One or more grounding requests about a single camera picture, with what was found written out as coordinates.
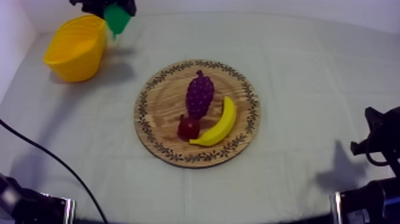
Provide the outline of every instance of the purple grapes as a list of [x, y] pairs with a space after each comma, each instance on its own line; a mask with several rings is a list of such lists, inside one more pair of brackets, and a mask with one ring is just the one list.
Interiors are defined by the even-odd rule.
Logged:
[[187, 87], [186, 108], [189, 117], [200, 120], [207, 114], [208, 107], [214, 98], [214, 84], [210, 77], [204, 76], [201, 70], [199, 77], [192, 80]]

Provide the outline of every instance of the white tablecloth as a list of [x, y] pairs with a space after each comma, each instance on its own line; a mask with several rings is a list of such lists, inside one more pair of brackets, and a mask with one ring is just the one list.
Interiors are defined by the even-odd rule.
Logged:
[[[326, 21], [263, 14], [138, 17], [110, 44], [98, 75], [61, 83], [42, 62], [40, 37], [0, 106], [0, 118], [66, 161], [118, 223], [270, 223], [329, 211], [328, 195], [388, 168], [354, 157], [369, 133], [364, 109], [400, 105], [397, 36]], [[185, 59], [226, 63], [261, 101], [250, 146], [209, 169], [182, 169], [138, 139], [133, 107], [145, 82]], [[24, 187], [77, 200], [100, 219], [68, 171], [0, 129], [0, 172]]]

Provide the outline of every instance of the green object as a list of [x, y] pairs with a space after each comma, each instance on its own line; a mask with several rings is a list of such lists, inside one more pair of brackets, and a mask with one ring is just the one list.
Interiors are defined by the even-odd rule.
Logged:
[[112, 37], [117, 37], [124, 31], [130, 20], [130, 15], [117, 4], [111, 4], [104, 9], [104, 19], [112, 31]]

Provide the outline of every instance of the plate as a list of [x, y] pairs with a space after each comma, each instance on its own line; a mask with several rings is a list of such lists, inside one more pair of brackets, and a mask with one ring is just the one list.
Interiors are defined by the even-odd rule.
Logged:
[[[207, 115], [200, 120], [200, 136], [219, 121], [224, 96], [237, 108], [232, 130], [212, 147], [189, 145], [177, 136], [180, 115], [188, 115], [187, 88], [198, 70], [210, 77], [215, 89]], [[249, 145], [259, 123], [260, 103], [253, 86], [244, 75], [218, 61], [186, 60], [162, 69], [146, 82], [135, 104], [139, 139], [154, 156], [180, 167], [210, 167], [230, 160]]]

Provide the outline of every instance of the banana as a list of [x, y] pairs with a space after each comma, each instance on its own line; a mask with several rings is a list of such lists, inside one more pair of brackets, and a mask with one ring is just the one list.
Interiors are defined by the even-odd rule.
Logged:
[[210, 130], [204, 132], [198, 139], [190, 139], [192, 145], [213, 146], [224, 139], [232, 129], [236, 120], [236, 106], [229, 97], [224, 97], [221, 119]]

